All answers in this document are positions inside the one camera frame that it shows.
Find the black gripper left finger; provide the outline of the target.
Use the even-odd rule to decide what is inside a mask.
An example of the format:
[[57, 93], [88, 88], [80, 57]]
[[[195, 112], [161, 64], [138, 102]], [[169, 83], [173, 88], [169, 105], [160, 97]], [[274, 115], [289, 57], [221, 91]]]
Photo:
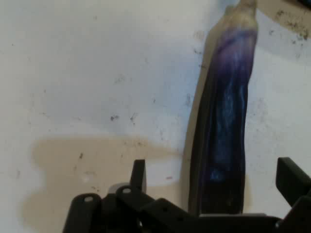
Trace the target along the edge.
[[191, 233], [198, 219], [166, 199], [145, 193], [145, 160], [135, 160], [129, 184], [101, 198], [95, 193], [76, 196], [65, 233]]

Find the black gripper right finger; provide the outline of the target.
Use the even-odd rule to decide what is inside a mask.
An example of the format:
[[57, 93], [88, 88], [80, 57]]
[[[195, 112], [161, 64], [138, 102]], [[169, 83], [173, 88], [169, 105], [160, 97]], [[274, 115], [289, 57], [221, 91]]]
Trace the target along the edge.
[[276, 187], [291, 209], [277, 224], [279, 233], [311, 231], [311, 178], [289, 157], [278, 158]]

